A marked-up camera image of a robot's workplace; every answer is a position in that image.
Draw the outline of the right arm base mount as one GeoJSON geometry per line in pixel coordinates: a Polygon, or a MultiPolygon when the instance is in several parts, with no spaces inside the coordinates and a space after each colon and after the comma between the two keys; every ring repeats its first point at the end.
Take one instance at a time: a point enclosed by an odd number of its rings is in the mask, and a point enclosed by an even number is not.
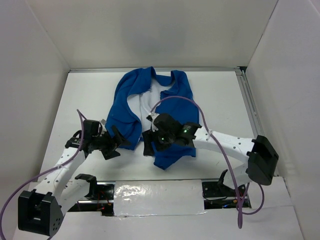
{"type": "Polygon", "coordinates": [[[224,170],[219,179],[202,181],[202,197],[205,210],[235,209],[238,203],[236,191],[224,185],[228,170],[224,170]]]}

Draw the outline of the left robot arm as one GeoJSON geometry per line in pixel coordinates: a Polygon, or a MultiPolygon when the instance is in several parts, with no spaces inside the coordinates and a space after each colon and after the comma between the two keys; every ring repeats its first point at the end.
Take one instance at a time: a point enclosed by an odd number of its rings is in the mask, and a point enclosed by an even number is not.
{"type": "Polygon", "coordinates": [[[103,129],[96,120],[83,120],[81,129],[65,144],[64,151],[53,170],[31,191],[18,197],[18,229],[53,237],[60,229],[66,213],[80,200],[97,197],[97,178],[76,170],[89,154],[99,151],[105,160],[120,156],[117,148],[131,143],[113,125],[103,129]]]}

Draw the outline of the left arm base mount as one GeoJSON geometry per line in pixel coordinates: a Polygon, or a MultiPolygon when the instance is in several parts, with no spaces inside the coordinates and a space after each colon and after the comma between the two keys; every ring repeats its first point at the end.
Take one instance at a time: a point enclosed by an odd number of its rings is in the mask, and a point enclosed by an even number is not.
{"type": "Polygon", "coordinates": [[[100,212],[105,217],[114,216],[115,182],[98,181],[95,176],[84,173],[74,179],[88,184],[88,190],[80,195],[68,212],[100,212]]]}

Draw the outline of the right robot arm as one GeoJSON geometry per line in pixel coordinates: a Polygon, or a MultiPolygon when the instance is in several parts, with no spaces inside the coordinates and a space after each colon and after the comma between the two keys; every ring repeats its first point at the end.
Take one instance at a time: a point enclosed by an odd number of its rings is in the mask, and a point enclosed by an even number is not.
{"type": "Polygon", "coordinates": [[[271,185],[279,155],[265,136],[241,138],[206,130],[198,123],[181,124],[167,113],[150,113],[147,120],[151,124],[142,134],[145,156],[153,156],[172,146],[225,153],[242,164],[221,174],[218,190],[223,196],[230,196],[236,186],[250,182],[271,185]]]}

